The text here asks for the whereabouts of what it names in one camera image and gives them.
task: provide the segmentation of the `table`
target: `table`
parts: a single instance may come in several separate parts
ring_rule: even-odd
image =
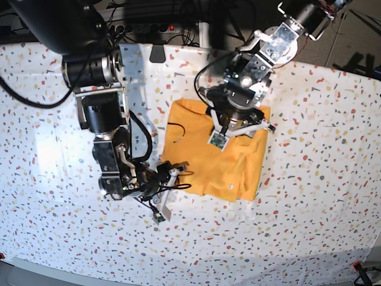
[[[163,151],[172,101],[217,51],[121,46],[130,108]],[[61,56],[38,43],[0,47],[0,73],[31,100],[67,90]],[[38,110],[0,94],[0,251],[40,265],[139,285],[321,285],[348,281],[380,233],[381,83],[290,63],[274,70],[271,122],[254,201],[170,194],[160,226],[133,200],[105,201],[93,135],[74,97]],[[134,152],[144,153],[133,130]]]

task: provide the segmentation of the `red object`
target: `red object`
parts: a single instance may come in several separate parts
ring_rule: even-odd
[[[356,266],[360,264],[360,261],[356,261],[352,264],[353,268],[357,271]]]

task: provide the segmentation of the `power strip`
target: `power strip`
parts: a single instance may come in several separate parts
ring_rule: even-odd
[[[125,21],[115,21],[111,25],[114,26],[115,30],[122,33],[126,31],[126,34],[148,34],[148,33],[159,33],[159,34],[179,34],[181,33],[180,24],[167,24],[167,23],[126,23]]]

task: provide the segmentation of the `yellow shirt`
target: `yellow shirt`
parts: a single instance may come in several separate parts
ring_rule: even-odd
[[[212,118],[205,113],[202,101],[179,100],[172,104],[162,161],[189,163],[192,175],[180,176],[180,183],[189,183],[191,194],[213,195],[227,201],[237,198],[253,200],[260,180],[267,131],[258,130],[253,138],[231,138],[225,150],[207,144],[214,129]],[[261,108],[265,118],[270,109]]]

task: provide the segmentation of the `desk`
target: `desk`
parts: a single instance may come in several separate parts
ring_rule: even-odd
[[[194,97],[210,57],[199,48],[121,47],[130,108],[163,151],[173,100]],[[1,74],[31,100],[67,90],[61,57],[36,43],[0,47]],[[275,70],[271,122],[254,201],[170,194],[171,222],[154,225],[133,200],[105,201],[93,134],[74,97],[37,110],[0,94],[0,250],[7,258],[140,285],[321,285],[355,278],[350,265],[380,233],[381,83],[290,63]],[[145,151],[134,130],[136,156]]]

